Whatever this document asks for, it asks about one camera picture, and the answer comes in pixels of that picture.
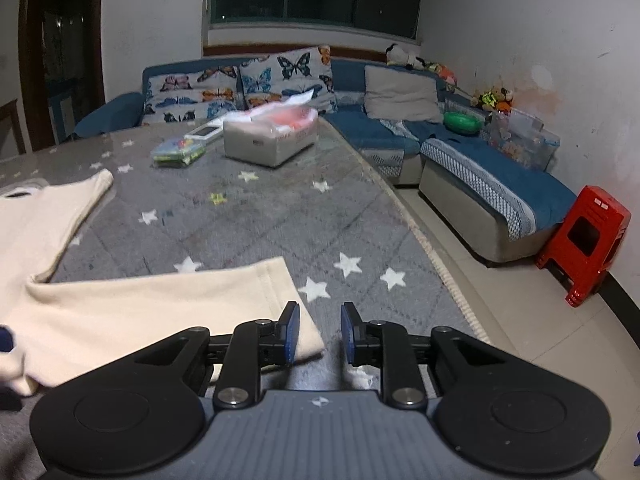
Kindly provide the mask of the dark wooden door frame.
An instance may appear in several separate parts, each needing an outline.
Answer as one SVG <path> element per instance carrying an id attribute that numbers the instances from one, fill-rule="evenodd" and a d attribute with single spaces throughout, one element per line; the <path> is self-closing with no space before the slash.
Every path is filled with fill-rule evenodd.
<path id="1" fill-rule="evenodd" d="M 18 66 L 34 151 L 52 148 L 105 103 L 102 0 L 20 0 Z"/>

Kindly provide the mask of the dark wooden side table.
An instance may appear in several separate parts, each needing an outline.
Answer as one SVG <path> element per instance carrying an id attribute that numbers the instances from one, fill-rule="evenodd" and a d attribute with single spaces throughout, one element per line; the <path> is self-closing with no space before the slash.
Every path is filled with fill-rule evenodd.
<path id="1" fill-rule="evenodd" d="M 17 99 L 0 107 L 1 158 L 7 159 L 26 153 L 20 118 L 18 117 Z"/>

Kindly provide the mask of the grey star-pattern table cover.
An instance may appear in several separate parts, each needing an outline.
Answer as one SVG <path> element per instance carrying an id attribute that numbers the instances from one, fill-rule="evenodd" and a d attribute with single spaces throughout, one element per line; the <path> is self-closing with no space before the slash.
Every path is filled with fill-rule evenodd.
<path id="1" fill-rule="evenodd" d="M 373 368 L 345 363 L 345 301 L 365 318 L 385 318 L 414 334 L 448 325 L 484 335 L 431 232 L 330 125 L 321 126 L 316 144 L 277 169 L 230 159 L 220 142 L 189 167 L 154 166 L 152 149 L 180 132 L 177 125 L 135 128 L 2 162 L 1 191 L 12 197 L 102 169 L 113 175 L 52 281 L 196 278 L 282 258 L 324 350 L 265 374 L 267 388 L 376 387 Z"/>

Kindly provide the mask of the grey plain cushion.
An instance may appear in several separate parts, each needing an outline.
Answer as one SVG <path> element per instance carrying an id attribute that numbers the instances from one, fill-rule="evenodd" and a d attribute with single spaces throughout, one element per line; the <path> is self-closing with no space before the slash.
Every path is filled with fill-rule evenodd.
<path id="1" fill-rule="evenodd" d="M 369 65 L 363 107 L 369 118 L 442 123 L 436 82 L 427 76 Z"/>

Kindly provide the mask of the clear plastic storage bin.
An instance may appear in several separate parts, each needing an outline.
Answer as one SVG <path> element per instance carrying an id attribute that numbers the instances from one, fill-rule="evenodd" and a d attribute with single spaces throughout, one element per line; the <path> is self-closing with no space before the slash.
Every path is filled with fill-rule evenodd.
<path id="1" fill-rule="evenodd" d="M 480 137 L 521 166 L 546 171 L 561 140 L 544 128 L 536 116 L 512 108 L 509 114 L 493 112 Z"/>

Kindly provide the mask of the cream long-sleeve garment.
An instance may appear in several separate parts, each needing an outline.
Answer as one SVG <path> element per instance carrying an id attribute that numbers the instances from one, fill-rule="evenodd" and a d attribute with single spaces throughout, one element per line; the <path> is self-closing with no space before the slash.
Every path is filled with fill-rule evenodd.
<path id="1" fill-rule="evenodd" d="M 283 258 L 142 278 L 51 283 L 81 223 L 111 187 L 108 170 L 71 184 L 1 191 L 1 325 L 13 340 L 1 382 L 22 396 L 55 387 L 192 326 L 214 335 L 278 318 L 300 299 Z"/>

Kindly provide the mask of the tissue box with pink pack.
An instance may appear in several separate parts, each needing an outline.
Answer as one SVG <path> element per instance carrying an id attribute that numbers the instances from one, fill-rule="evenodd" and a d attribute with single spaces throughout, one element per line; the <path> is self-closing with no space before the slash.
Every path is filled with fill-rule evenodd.
<path id="1" fill-rule="evenodd" d="M 311 90 L 220 118 L 224 154 L 277 168 L 318 140 L 318 112 L 309 106 Z"/>

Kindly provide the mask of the green bowl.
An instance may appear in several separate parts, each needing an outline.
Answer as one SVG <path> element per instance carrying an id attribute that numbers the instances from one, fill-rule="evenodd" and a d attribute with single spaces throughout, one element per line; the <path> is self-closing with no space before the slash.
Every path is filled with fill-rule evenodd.
<path id="1" fill-rule="evenodd" d="M 478 136 L 484 122 L 474 116 L 460 112 L 446 112 L 442 116 L 444 126 L 460 136 Z"/>

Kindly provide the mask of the clear box of colourful items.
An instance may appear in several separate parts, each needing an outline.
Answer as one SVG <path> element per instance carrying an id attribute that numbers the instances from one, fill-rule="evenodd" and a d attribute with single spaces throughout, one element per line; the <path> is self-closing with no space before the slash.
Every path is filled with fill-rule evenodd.
<path id="1" fill-rule="evenodd" d="M 206 153 L 206 144 L 187 138 L 164 141 L 151 152 L 152 162 L 157 167 L 182 168 L 193 164 Z"/>

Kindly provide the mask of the blue sectional sofa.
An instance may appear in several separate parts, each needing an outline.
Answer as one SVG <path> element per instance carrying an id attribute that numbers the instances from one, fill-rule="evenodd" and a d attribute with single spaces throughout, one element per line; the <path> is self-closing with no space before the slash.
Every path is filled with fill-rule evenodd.
<path id="1" fill-rule="evenodd" d="M 142 89 L 123 94 L 85 117 L 74 133 L 80 138 L 143 126 L 145 88 L 153 76 L 191 73 L 214 66 L 240 66 L 249 60 L 180 62 L 147 68 Z M 460 136 L 443 123 L 369 118 L 364 110 L 364 69 L 374 64 L 334 60 L 337 110 L 328 122 L 376 168 L 396 176 L 408 159 L 422 169 L 416 184 L 477 255 L 505 263 L 536 255 L 576 200 L 575 194 L 546 171 L 528 169 L 478 136 Z M 435 76 L 442 116 L 460 96 L 444 90 Z"/>

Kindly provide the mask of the black and white plush toy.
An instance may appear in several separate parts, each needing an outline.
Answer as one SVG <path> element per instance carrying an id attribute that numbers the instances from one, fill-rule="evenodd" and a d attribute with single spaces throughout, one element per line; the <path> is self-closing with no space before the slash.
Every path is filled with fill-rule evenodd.
<path id="1" fill-rule="evenodd" d="M 401 66 L 406 70 L 427 70 L 428 63 L 419 55 L 408 52 L 394 42 L 385 50 L 386 64 Z"/>

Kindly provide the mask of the butterfly pillow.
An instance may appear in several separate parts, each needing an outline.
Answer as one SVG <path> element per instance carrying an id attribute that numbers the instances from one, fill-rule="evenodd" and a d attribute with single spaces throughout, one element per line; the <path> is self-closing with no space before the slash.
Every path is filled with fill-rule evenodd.
<path id="1" fill-rule="evenodd" d="M 146 84 L 141 123 L 148 126 L 214 119 L 240 108 L 238 88 L 236 66 L 153 76 Z"/>
<path id="2" fill-rule="evenodd" d="M 253 58 L 240 68 L 245 106 L 253 108 L 291 96 L 312 93 L 309 105 L 321 114 L 337 110 L 332 52 L 310 47 Z"/>

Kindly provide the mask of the yellow orange plush toys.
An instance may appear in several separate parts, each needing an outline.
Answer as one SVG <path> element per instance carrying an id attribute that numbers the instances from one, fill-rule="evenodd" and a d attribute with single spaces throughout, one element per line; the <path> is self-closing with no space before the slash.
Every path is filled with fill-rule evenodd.
<path id="1" fill-rule="evenodd" d="M 511 90 L 504 87 L 492 87 L 485 92 L 475 92 L 470 99 L 470 104 L 485 112 L 510 114 L 513 98 L 514 94 Z"/>

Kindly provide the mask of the left butterfly pillow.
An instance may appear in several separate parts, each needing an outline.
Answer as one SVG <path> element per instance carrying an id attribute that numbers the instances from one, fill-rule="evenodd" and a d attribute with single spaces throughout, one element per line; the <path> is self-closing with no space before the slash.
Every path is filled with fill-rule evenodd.
<path id="1" fill-rule="evenodd" d="M 141 123 L 148 126 L 214 119 L 240 108 L 238 88 L 236 66 L 153 76 L 146 84 Z"/>

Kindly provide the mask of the right butterfly pillow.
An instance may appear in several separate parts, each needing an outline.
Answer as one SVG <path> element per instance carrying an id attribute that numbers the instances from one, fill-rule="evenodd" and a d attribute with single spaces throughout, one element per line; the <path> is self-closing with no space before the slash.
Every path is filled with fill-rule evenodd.
<path id="1" fill-rule="evenodd" d="M 332 52 L 310 47 L 253 58 L 240 68 L 245 106 L 253 108 L 291 96 L 312 93 L 309 105 L 321 114 L 337 110 Z"/>

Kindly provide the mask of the white remote control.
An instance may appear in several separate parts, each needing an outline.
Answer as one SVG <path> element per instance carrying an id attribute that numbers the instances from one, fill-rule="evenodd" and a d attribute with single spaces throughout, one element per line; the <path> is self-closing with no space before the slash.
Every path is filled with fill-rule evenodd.
<path id="1" fill-rule="evenodd" d="M 217 139 L 222 133 L 221 126 L 201 125 L 184 135 L 186 139 L 209 143 Z"/>

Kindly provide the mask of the red plastic stool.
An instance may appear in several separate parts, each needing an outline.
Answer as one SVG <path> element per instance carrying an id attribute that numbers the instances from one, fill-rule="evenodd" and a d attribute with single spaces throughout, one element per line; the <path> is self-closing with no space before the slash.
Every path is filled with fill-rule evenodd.
<path id="1" fill-rule="evenodd" d="M 570 281 L 566 302 L 579 307 L 602 284 L 624 240 L 631 212 L 604 188 L 585 186 L 536 265 L 553 263 Z"/>

